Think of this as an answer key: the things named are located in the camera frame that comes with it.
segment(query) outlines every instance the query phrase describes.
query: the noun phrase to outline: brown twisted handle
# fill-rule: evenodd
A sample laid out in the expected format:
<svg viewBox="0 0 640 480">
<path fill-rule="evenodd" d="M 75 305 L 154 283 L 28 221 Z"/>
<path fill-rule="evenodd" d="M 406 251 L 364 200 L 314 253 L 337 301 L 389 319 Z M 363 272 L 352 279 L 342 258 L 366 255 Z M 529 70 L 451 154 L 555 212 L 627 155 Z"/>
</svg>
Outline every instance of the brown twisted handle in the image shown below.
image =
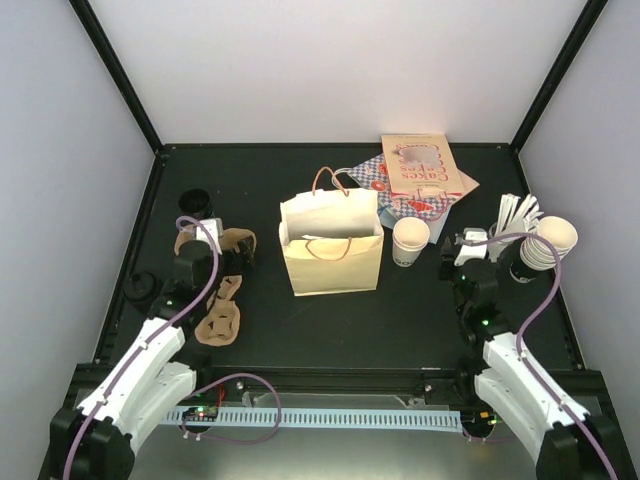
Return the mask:
<svg viewBox="0 0 640 480">
<path fill-rule="evenodd" d="M 307 249 L 307 252 L 309 252 L 313 258 L 317 258 L 318 260 L 324 260 L 327 262 L 339 262 L 340 260 L 342 260 L 344 257 L 347 256 L 347 253 L 349 253 L 349 250 L 351 249 L 351 238 L 349 238 L 349 241 L 347 242 L 347 249 L 344 251 L 344 253 L 340 258 L 321 258 L 317 256 L 315 253 L 313 253 L 309 248 L 309 244 L 311 244 L 311 242 L 313 242 L 313 240 L 307 240 L 307 243 L 304 245 L 304 248 Z"/>
<path fill-rule="evenodd" d="M 327 170 L 329 173 L 331 173 L 331 176 L 334 178 L 334 180 L 336 181 L 336 184 L 338 185 L 338 188 L 342 191 L 342 193 L 344 193 L 345 197 L 349 196 L 349 192 L 346 188 L 344 188 L 344 186 L 342 185 L 342 183 L 340 183 L 340 180 L 338 180 L 338 177 L 336 177 L 336 174 L 333 173 L 333 170 L 331 170 L 330 167 L 322 167 L 320 170 L 318 170 L 318 173 L 316 174 L 316 178 L 313 181 L 313 186 L 311 187 L 311 194 L 315 195 L 316 194 L 316 185 L 318 184 L 318 178 L 320 178 L 320 174 L 322 172 L 324 172 L 325 170 Z"/>
</svg>

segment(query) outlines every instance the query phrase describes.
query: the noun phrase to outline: brown paper bag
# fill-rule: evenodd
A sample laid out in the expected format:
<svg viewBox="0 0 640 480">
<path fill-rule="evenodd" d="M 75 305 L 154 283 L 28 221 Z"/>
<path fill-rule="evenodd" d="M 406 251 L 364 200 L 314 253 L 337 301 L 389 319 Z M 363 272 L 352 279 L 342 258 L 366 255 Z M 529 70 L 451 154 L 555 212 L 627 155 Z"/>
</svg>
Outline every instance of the brown paper bag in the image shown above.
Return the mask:
<svg viewBox="0 0 640 480">
<path fill-rule="evenodd" d="M 280 204 L 280 244 L 296 296 L 375 290 L 384 232 L 378 192 L 316 190 Z"/>
</svg>

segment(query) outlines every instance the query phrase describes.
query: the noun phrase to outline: white wall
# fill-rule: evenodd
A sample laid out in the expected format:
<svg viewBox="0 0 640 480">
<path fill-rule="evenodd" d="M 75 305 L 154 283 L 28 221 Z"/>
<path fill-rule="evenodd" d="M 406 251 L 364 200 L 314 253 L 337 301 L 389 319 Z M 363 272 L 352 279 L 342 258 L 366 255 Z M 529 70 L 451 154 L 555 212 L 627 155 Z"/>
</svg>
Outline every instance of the white wall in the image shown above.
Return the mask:
<svg viewBox="0 0 640 480">
<path fill-rule="evenodd" d="M 0 7 L 0 476 L 37 477 L 152 154 L 65 0 Z"/>
<path fill-rule="evenodd" d="M 591 368 L 606 376 L 640 470 L 640 2 L 609 2 L 525 146 L 544 210 L 575 225 L 564 293 Z"/>
<path fill-rule="evenodd" d="M 92 4 L 166 142 L 503 142 L 585 0 Z"/>
</svg>

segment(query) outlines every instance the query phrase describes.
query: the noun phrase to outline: black table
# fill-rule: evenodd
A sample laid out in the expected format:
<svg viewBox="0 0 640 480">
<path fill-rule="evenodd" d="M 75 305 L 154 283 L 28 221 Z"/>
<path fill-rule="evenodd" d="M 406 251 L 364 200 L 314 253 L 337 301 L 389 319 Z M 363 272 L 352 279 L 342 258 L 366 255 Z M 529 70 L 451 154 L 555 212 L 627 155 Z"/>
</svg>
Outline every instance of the black table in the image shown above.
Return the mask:
<svg viewBox="0 0 640 480">
<path fill-rule="evenodd" d="M 453 207 L 440 243 L 465 227 L 488 228 L 503 193 L 527 192 L 519 161 L 506 146 L 452 147 L 458 167 L 480 187 Z M 370 389 L 404 388 L 425 372 L 451 372 L 468 353 L 457 330 L 451 287 L 437 279 L 439 247 L 428 246 L 411 268 L 397 267 L 386 229 L 376 291 L 293 296 L 278 241 L 280 202 L 308 191 L 323 165 L 357 165 L 379 154 L 379 144 L 178 145 L 168 151 L 150 182 L 149 215 L 128 258 L 129 271 L 167 278 L 178 198 L 191 188 L 210 192 L 226 227 L 251 229 L 258 238 L 257 269 L 245 275 L 234 297 L 242 312 L 238 339 L 227 347 L 201 347 L 214 350 L 212 368 L 290 375 L 285 383 L 293 389 L 309 375 L 316 375 L 310 383 L 320 389 L 353 386 L 355 378 L 368 379 L 364 384 Z M 329 180 L 326 175 L 321 186 L 332 188 Z M 503 269 L 499 279 L 501 308 L 514 328 L 551 286 L 551 274 L 521 285 Z M 116 363 L 143 320 L 117 291 L 98 356 Z M 560 296 L 530 330 L 527 342 L 548 369 L 582 367 Z"/>
</svg>

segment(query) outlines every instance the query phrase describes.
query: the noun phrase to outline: stack of cups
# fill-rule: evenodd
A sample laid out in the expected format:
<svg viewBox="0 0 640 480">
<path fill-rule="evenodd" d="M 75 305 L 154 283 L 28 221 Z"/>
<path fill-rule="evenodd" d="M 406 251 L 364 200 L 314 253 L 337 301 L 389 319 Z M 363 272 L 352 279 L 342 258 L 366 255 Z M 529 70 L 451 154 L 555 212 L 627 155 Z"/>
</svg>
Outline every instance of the stack of cups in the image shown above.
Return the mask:
<svg viewBox="0 0 640 480">
<path fill-rule="evenodd" d="M 574 226 L 560 217 L 544 217 L 535 233 L 554 246 L 560 259 L 578 243 L 578 232 Z M 555 265 L 549 247 L 535 238 L 527 237 L 520 246 L 520 256 L 511 265 L 511 276 L 520 283 L 528 283 L 540 272 Z"/>
<path fill-rule="evenodd" d="M 429 241 L 429 226 L 415 217 L 398 220 L 393 227 L 393 261 L 410 267 Z"/>
</svg>

